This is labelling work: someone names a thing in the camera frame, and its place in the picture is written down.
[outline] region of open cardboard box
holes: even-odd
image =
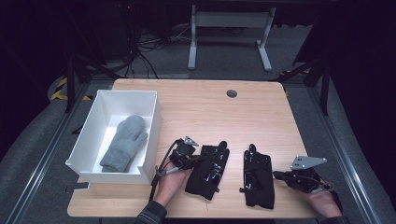
[[[148,141],[136,153],[126,173],[102,173],[100,160],[118,124],[131,115],[145,120]],[[99,90],[66,165],[89,183],[149,185],[155,175],[155,159],[161,129],[161,110],[156,91]]]

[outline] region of human hand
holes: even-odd
[[[166,159],[167,164],[163,169],[170,170],[175,168],[172,162],[169,162],[169,158]],[[173,196],[180,190],[186,177],[191,173],[189,170],[178,170],[172,174],[165,175],[160,178],[159,189],[157,195],[154,197],[154,201],[160,203],[162,206],[168,205]]]
[[[343,214],[329,191],[304,193],[296,190],[311,206],[324,217],[340,217]]]

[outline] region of gray glove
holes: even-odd
[[[143,118],[132,115],[118,126],[105,156],[100,161],[103,173],[122,173],[148,138]]]

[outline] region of dark background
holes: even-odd
[[[297,61],[307,62],[328,50],[332,80],[354,134],[394,203],[395,8],[386,1],[346,2],[341,9],[322,13],[317,21],[315,7],[280,7],[274,25],[316,21],[329,27],[314,26]],[[70,55],[78,52],[105,63],[124,57],[128,43],[115,2],[3,0],[1,5],[2,159],[48,105],[48,88],[63,74]],[[144,25],[163,38],[173,25],[189,22],[191,13],[190,6],[136,6],[135,10]]]

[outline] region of wooden table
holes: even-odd
[[[297,155],[306,155],[303,141],[279,83],[217,80],[118,79],[117,91],[157,91],[162,127],[156,164],[178,138],[201,145],[225,140],[230,149],[219,193],[208,201],[181,190],[166,207],[168,217],[317,217],[300,195],[275,180],[275,208],[246,206],[243,153],[249,144],[271,156],[274,171],[288,171]],[[237,96],[227,96],[228,90]],[[136,217],[147,204],[150,186],[91,184],[75,190],[68,206],[72,217]]]

